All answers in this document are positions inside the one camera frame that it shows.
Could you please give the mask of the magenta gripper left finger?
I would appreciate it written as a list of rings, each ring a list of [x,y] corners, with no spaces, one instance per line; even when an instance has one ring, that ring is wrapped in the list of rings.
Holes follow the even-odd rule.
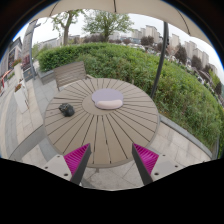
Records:
[[[64,156],[65,162],[72,174],[72,183],[76,185],[80,184],[90,155],[90,144],[86,144]]]

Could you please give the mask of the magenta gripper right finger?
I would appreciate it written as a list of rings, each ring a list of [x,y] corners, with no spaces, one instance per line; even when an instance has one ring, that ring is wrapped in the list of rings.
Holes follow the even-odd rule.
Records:
[[[132,155],[140,173],[144,185],[153,182],[151,172],[159,158],[159,155],[143,146],[133,143]]]

